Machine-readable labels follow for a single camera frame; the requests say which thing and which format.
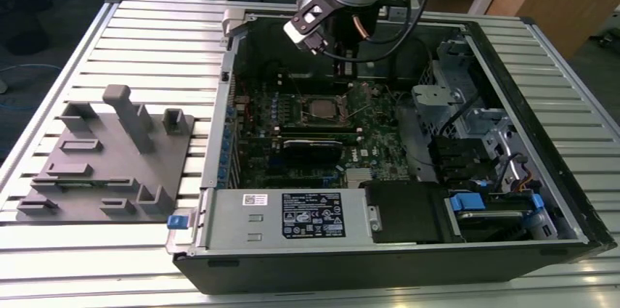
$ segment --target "metal bracket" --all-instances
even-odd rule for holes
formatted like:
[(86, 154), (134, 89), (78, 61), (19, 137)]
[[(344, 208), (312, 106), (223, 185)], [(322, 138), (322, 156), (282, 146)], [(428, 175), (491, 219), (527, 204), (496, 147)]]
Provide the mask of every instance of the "metal bracket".
[(427, 106), (450, 106), (455, 103), (455, 97), (446, 86), (416, 85), (414, 87), (416, 101)]
[(466, 114), (464, 123), (470, 134), (484, 134), (495, 124), (507, 116), (506, 111), (499, 108), (476, 108)]
[(231, 8), (224, 11), (224, 17), (222, 18), (222, 32), (226, 37), (235, 36), (235, 29), (240, 27), (247, 21), (246, 9)]
[(374, 232), (380, 232), (383, 230), (379, 206), (368, 206), (368, 224), (371, 225), (371, 230)]

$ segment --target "warning label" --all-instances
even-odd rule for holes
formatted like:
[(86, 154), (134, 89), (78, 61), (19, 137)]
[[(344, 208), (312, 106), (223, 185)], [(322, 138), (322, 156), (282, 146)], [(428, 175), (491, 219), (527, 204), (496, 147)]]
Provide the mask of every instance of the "warning label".
[(340, 193), (283, 194), (282, 235), (287, 239), (344, 237)]

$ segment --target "gray plastic base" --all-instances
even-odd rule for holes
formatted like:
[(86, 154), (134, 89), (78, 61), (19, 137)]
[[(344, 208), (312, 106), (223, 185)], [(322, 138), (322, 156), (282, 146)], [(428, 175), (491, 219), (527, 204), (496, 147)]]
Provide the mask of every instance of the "gray plastic base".
[[(68, 129), (20, 201), (19, 221), (166, 222), (176, 207), (194, 117), (174, 109), (148, 115), (144, 106), (127, 105), (135, 112), (116, 115), (96, 114), (87, 103), (68, 104), (62, 116)], [(134, 130), (151, 138), (147, 153), (122, 125), (130, 115), (139, 118)]]

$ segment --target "cable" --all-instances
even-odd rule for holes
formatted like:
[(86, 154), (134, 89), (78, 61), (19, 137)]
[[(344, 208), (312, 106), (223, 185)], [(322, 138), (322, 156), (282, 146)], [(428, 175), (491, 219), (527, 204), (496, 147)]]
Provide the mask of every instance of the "cable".
[(411, 12), (412, 12), (411, 0), (406, 0), (406, 2), (407, 2), (406, 23), (403, 24), (403, 28), (400, 29), (400, 31), (391, 38), (384, 39), (384, 40), (372, 39), (372, 37), (368, 36), (368, 37), (364, 38), (364, 40), (368, 43), (371, 43), (371, 44), (388, 44), (388, 43), (392, 43), (394, 41), (396, 41), (400, 37), (403, 37), (403, 34), (407, 31), (407, 27), (408, 27), (408, 24), (410, 24), (410, 21), (411, 21)]
[(367, 29), (364, 28), (362, 24), (360, 17), (358, 15), (352, 16), (352, 24), (356, 26), (356, 29), (358, 29), (358, 32), (360, 32), (362, 38), (367, 40), (371, 37), (371, 35), (368, 34)]
[(506, 163), (502, 166), (500, 173), (498, 174), (498, 179), (495, 180), (495, 183), (494, 183), (494, 192), (492, 193), (499, 193), (499, 191), (502, 189), (502, 180), (504, 179), (506, 172), (508, 170), (508, 165), (511, 165), (512, 159), (515, 159), (520, 155), (523, 155), (520, 152), (514, 152), (514, 154), (511, 154), (508, 156), (508, 159), (506, 160)]
[(428, 47), (428, 44), (426, 41), (423, 41), (418, 36), (412, 36), (411, 39), (420, 44), (424, 49), (427, 50), (427, 56), (428, 56), (428, 63), (431, 64), (431, 68), (434, 66), (434, 52), (431, 51), (431, 48)]
[(464, 112), (472, 107), (474, 103), (480, 99), (480, 93), (476, 92), (476, 94), (466, 101), (460, 109), (456, 111), (456, 113), (450, 117), (448, 121), (446, 124), (442, 126), (442, 129), (439, 129), (438, 136), (442, 136), (444, 134), (446, 129), (455, 123), (456, 119), (464, 114)]
[(526, 185), (530, 183), (530, 181), (534, 180), (534, 174), (532, 174), (532, 171), (527, 168), (526, 164), (523, 163), (522, 164), (522, 169), (524, 170), (524, 172), (527, 173), (526, 177), (523, 178), (523, 180), (519, 182), (519, 184), (516, 185), (515, 189), (512, 190), (512, 192), (522, 192)]
[(386, 52), (382, 56), (379, 57), (368, 57), (366, 59), (360, 58), (351, 58), (351, 57), (343, 57), (340, 55), (332, 54), (327, 50), (320, 51), (323, 55), (327, 57), (331, 57), (334, 60), (342, 61), (342, 62), (351, 62), (351, 63), (364, 63), (364, 62), (376, 62), (379, 60), (383, 60), (386, 57), (390, 57), (395, 53), (396, 50), (400, 49), (400, 46), (403, 45), (403, 42), (406, 41), (407, 37), (410, 37), (411, 32), (414, 31), (414, 28), (418, 26), (418, 23), (420, 21), (420, 18), (423, 16), (423, 11), (427, 8), (427, 3), (428, 0), (423, 0), (423, 3), (420, 5), (420, 9), (418, 10), (416, 16), (414, 18), (414, 21), (410, 23), (410, 26), (407, 27), (406, 33), (403, 34), (403, 37), (399, 39), (396, 44), (392, 46), (392, 48)]

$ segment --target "black cable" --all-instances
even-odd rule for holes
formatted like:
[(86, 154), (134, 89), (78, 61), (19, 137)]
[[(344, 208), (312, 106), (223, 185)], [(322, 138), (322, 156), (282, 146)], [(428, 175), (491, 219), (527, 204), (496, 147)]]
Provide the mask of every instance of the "black cable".
[(476, 92), (476, 94), (466, 101), (460, 109), (456, 111), (456, 113), (450, 117), (448, 121), (446, 124), (442, 126), (442, 129), (439, 129), (438, 136), (442, 136), (444, 134), (446, 129), (455, 123), (456, 119), (464, 114), (464, 112), (474, 106), (474, 103), (480, 99), (480, 93)]
[(423, 48), (427, 50), (427, 56), (428, 56), (428, 62), (431, 64), (431, 67), (434, 65), (434, 52), (431, 51), (431, 48), (428, 47), (428, 44), (426, 41), (423, 41), (418, 36), (412, 36), (411, 39), (423, 46)]
[(403, 24), (403, 28), (400, 29), (400, 31), (388, 39), (378, 40), (378, 39), (372, 39), (372, 37), (368, 37), (364, 39), (364, 41), (367, 41), (371, 44), (388, 44), (396, 41), (400, 37), (403, 37), (403, 34), (407, 31), (407, 27), (410, 26), (410, 20), (411, 20), (411, 12), (412, 12), (411, 0), (406, 0), (406, 4), (407, 4), (406, 23)]
[(343, 61), (343, 62), (351, 62), (351, 63), (376, 62), (379, 60), (383, 60), (386, 57), (390, 57), (390, 55), (392, 55), (396, 52), (396, 50), (400, 49), (400, 47), (403, 45), (403, 42), (406, 41), (407, 37), (410, 37), (410, 34), (414, 31), (414, 28), (418, 26), (418, 23), (419, 23), (420, 18), (423, 16), (423, 11), (427, 8), (427, 3), (428, 3), (428, 0), (423, 0), (423, 3), (420, 5), (420, 9), (418, 10), (414, 21), (411, 22), (410, 27), (407, 28), (406, 34), (399, 39), (399, 41), (392, 46), (392, 48), (388, 50), (388, 52), (386, 52), (386, 54), (383, 54), (382, 56), (379, 56), (379, 57), (368, 57), (366, 59), (360, 59), (360, 58), (343, 57), (340, 55), (332, 54), (327, 50), (320, 51), (320, 53), (323, 55), (326, 55), (327, 57), (331, 57), (334, 60)]
[(508, 159), (506, 160), (506, 163), (502, 166), (500, 173), (498, 174), (498, 179), (495, 180), (495, 183), (494, 183), (494, 192), (492, 193), (499, 193), (499, 191), (502, 189), (502, 180), (504, 179), (506, 172), (508, 171), (508, 166), (511, 165), (511, 161), (512, 161), (512, 159), (515, 159), (520, 155), (523, 155), (520, 152), (514, 152), (514, 154), (511, 154), (508, 156)]

